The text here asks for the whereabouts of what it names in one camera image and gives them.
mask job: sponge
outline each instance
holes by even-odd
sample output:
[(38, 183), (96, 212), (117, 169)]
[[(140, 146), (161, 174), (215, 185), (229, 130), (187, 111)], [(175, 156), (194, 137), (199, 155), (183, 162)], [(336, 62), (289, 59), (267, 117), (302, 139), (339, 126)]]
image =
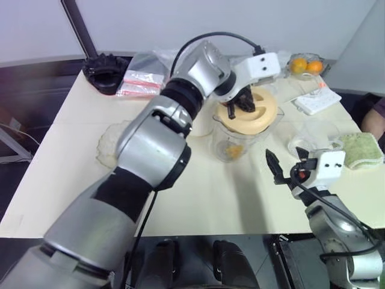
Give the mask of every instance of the sponge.
[(384, 155), (374, 136), (359, 132), (340, 137), (346, 152), (345, 165), (352, 170), (374, 167), (382, 164)]

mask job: wall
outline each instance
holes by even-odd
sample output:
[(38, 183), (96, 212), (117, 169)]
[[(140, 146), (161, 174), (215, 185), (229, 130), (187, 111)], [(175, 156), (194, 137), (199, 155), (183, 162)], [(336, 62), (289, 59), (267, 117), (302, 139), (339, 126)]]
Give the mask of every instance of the wall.
[(385, 0), (377, 0), (325, 80), (335, 89), (385, 94)]
[[(241, 33), (270, 49), (338, 59), (375, 0), (77, 0), (98, 51), (178, 48), (208, 31)], [(6, 1), (0, 66), (83, 57), (59, 0)], [(225, 53), (248, 52), (215, 40)]]

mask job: table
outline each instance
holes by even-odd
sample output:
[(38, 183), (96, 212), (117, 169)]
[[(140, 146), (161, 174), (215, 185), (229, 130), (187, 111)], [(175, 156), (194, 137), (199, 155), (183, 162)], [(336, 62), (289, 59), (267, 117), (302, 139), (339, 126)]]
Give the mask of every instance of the table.
[[(286, 143), (309, 117), (287, 100), (302, 93), (293, 82), (307, 91), (314, 87), (290, 81), (279, 79), (273, 87), (285, 117), (239, 161), (222, 163), (209, 153), (209, 137), (188, 137), (189, 165), (173, 188), (159, 193), (144, 235), (310, 232), (305, 207), (286, 186), (274, 185), (265, 161), (269, 148), (285, 172), (296, 162)], [(0, 237), (42, 237), (78, 194), (108, 172), (95, 159), (99, 137), (110, 124), (132, 120), (145, 105), (101, 95), (80, 73), (0, 223)], [(359, 131), (341, 104), (317, 118), (334, 122), (341, 133)], [(385, 166), (359, 172), (345, 169), (331, 192), (363, 222), (382, 228), (384, 175)]]

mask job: black pole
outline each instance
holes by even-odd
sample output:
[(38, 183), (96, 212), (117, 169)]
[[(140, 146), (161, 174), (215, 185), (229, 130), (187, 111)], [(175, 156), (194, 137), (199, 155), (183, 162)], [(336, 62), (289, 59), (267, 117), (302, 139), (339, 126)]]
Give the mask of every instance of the black pole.
[(64, 11), (87, 58), (96, 58), (97, 52), (80, 14), (76, 0), (61, 0)]

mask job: clear plastic container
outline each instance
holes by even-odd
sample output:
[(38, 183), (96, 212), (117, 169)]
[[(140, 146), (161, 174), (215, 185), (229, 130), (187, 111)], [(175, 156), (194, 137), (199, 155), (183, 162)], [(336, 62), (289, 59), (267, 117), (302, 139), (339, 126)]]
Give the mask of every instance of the clear plastic container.
[(214, 130), (212, 132), (211, 151), (221, 161), (229, 163), (246, 154), (257, 141), (264, 141), (285, 114), (278, 108), (276, 119), (267, 129), (256, 135), (245, 135), (229, 130), (221, 120), (214, 116)]
[(337, 138), (340, 132), (338, 128), (327, 120), (310, 119), (297, 131), (288, 143), (290, 154), (299, 158), (296, 147), (303, 148), (309, 152), (318, 149), (341, 149), (342, 142)]

